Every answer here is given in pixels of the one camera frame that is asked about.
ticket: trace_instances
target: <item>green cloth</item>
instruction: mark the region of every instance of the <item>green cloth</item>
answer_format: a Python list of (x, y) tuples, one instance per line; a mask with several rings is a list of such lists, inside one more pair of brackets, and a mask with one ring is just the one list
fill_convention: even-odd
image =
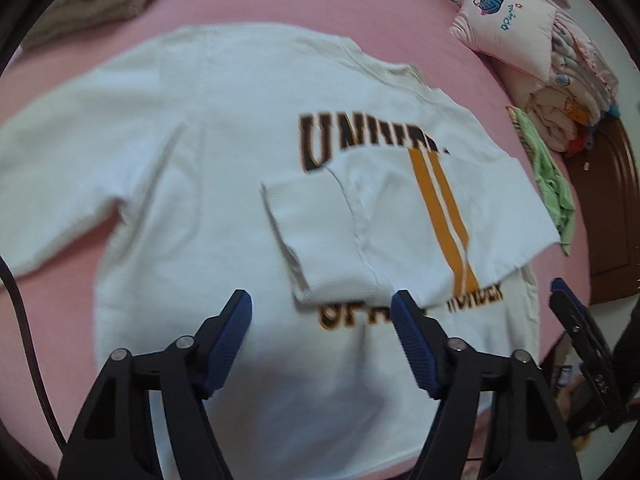
[(568, 256), (575, 230), (575, 203), (571, 187), (528, 115), (513, 106), (507, 107), (507, 110), (531, 161), (542, 201), (560, 233), (562, 250)]

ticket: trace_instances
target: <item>pillow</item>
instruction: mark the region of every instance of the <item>pillow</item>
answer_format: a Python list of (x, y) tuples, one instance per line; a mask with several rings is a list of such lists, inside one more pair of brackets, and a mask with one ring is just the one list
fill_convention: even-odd
[(471, 50), (548, 83), (556, 10), (540, 0), (465, 0), (450, 30)]

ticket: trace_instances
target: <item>metal screw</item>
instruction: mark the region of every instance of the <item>metal screw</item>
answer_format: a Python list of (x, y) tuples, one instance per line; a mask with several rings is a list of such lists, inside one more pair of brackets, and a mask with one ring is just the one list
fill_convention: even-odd
[(181, 338), (178, 338), (178, 341), (175, 342), (175, 345), (178, 348), (185, 349), (191, 348), (193, 346), (194, 340), (190, 335), (183, 335)]
[(521, 363), (528, 363), (531, 361), (531, 355), (526, 350), (518, 349), (513, 353), (513, 356)]
[(129, 351), (127, 351), (126, 348), (117, 348), (111, 352), (111, 359), (114, 361), (122, 361), (127, 355), (129, 355)]
[(452, 337), (447, 341), (447, 346), (456, 352), (466, 350), (466, 343), (459, 337)]

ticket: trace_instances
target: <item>brown wooden furniture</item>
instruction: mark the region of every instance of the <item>brown wooden furniture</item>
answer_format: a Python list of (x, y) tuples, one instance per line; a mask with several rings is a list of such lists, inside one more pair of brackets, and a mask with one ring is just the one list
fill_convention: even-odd
[(565, 160), (580, 199), (591, 264), (591, 304), (640, 292), (640, 190), (622, 122), (605, 118), (592, 151)]

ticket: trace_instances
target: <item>pink bed sheet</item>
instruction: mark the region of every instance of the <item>pink bed sheet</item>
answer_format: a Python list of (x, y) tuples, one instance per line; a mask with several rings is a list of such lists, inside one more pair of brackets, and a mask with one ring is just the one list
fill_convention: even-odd
[[(177, 27), (283, 22), (349, 36), (379, 59), (416, 64), (428, 86), (441, 88), (471, 110), (494, 141), (530, 174), (505, 111), (510, 100), (504, 89), (483, 60), (448, 31), (456, 10), (447, 0), (156, 0), (136, 20), (76, 34), (20, 56), (0, 78), (0, 124), (44, 92)], [(66, 435), (97, 374), (92, 281), (115, 222), (112, 218), (19, 280), (44, 382)], [(585, 303), (590, 295), (586, 232), (579, 211), (572, 256), (552, 247), (533, 266), (540, 283), (544, 355), (561, 334), (547, 306), (551, 279), (562, 276)], [(5, 292), (0, 292), (0, 331), (0, 417), (36, 457), (57, 468), (60, 452), (40, 411)]]

